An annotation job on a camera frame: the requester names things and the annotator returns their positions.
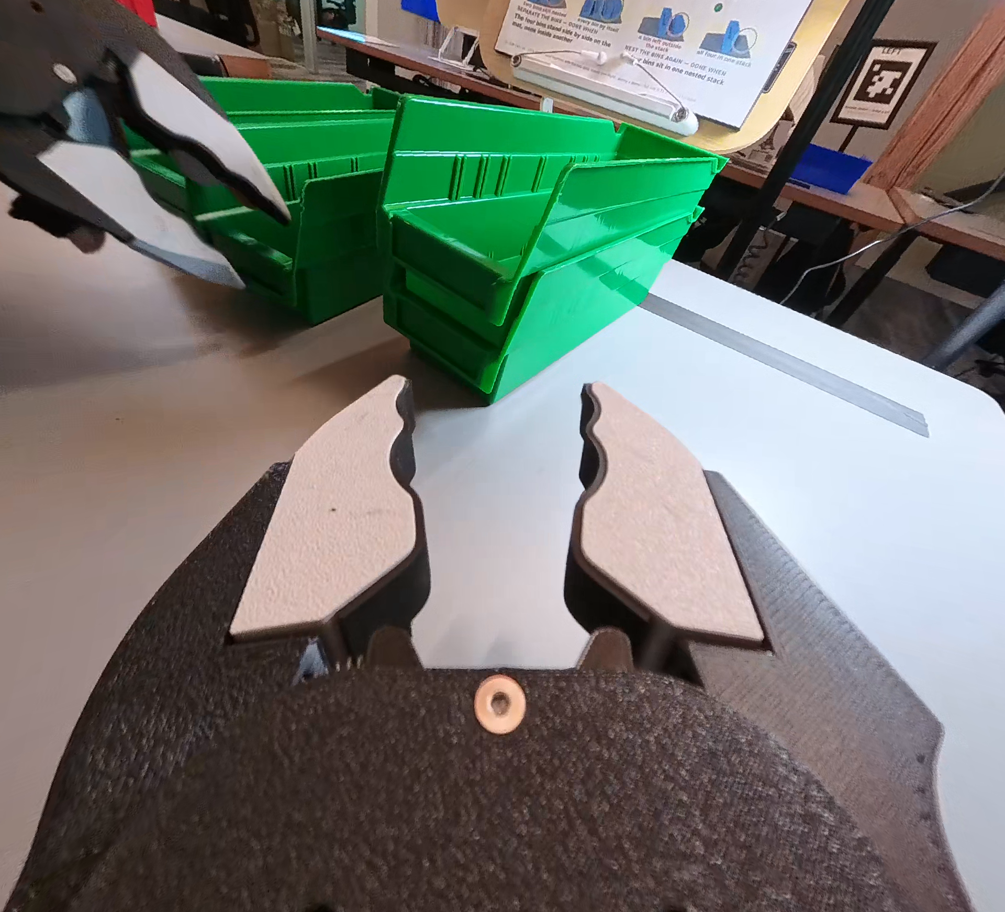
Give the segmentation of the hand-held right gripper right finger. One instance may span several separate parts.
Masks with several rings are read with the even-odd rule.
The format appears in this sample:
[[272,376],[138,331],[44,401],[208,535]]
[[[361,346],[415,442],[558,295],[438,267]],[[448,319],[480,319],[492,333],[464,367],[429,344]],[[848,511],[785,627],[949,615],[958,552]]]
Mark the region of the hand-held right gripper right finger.
[[764,651],[768,637],[698,458],[607,383],[581,392],[564,601],[590,635],[615,630],[636,669],[688,644]]

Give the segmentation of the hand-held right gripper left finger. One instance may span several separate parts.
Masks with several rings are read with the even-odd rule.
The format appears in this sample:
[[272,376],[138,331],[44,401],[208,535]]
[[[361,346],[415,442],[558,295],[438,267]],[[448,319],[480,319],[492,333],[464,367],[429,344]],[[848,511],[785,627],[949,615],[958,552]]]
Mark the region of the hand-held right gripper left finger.
[[229,627],[235,642],[307,635],[330,663],[379,629],[410,632],[431,587],[411,382],[392,375],[310,436],[283,488]]

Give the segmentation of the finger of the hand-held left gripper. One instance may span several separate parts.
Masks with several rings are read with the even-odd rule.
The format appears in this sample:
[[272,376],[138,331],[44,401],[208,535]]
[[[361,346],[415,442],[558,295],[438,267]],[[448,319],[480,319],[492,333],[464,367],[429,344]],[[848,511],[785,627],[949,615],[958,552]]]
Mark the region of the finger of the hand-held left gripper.
[[115,149],[60,141],[41,152],[39,161],[121,228],[133,251],[205,282],[244,289],[223,255],[156,202],[131,162]]
[[118,61],[117,69],[125,96],[121,116],[132,131],[174,153],[189,177],[213,180],[244,206],[281,225],[291,222],[281,191],[258,156],[199,84],[179,81],[142,51]]

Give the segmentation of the white desk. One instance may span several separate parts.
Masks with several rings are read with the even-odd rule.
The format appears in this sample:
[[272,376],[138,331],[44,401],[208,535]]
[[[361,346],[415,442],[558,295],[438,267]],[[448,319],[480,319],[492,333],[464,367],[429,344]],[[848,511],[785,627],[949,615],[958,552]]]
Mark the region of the white desk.
[[505,397],[415,357],[379,302],[301,330],[2,201],[2,904],[69,734],[148,600],[274,463],[412,381],[434,668],[571,667],[581,391],[602,381],[722,474],[945,729],[937,786],[979,910],[1003,910],[1003,412],[967,383],[673,264],[654,293],[885,395],[930,436],[643,308]]

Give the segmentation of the grey tape strip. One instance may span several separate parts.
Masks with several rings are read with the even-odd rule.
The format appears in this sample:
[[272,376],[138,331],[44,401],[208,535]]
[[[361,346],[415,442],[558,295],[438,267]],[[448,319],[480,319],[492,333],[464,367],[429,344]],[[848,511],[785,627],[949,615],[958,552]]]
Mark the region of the grey tape strip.
[[919,411],[852,382],[818,365],[800,359],[697,312],[685,309],[656,294],[649,294],[641,307],[647,312],[693,332],[735,353],[757,361],[786,377],[798,380],[844,403],[853,405],[915,435],[930,436],[928,422]]

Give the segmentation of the black tripod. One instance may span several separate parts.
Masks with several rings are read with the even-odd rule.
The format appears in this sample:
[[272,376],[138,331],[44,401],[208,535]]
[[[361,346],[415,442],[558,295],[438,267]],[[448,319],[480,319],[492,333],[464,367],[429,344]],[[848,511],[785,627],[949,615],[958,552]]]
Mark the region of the black tripod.
[[782,148],[764,185],[752,201],[722,253],[716,273],[728,280],[745,256],[752,240],[774,210],[808,145],[822,125],[857,65],[867,54],[873,38],[895,0],[865,0],[844,39],[832,54],[809,105]]

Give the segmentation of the framed marker sign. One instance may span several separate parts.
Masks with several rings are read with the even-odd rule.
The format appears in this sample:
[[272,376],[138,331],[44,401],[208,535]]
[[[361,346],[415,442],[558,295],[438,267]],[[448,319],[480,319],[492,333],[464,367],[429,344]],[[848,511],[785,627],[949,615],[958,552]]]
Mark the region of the framed marker sign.
[[935,50],[934,41],[873,39],[835,106],[830,122],[889,130]]

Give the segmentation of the wooden frame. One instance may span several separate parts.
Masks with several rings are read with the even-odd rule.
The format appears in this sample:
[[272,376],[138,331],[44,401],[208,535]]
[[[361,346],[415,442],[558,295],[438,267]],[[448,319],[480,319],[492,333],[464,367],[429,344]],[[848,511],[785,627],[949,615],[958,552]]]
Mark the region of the wooden frame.
[[1004,5],[992,6],[911,111],[864,177],[889,192],[916,186],[1004,79]]

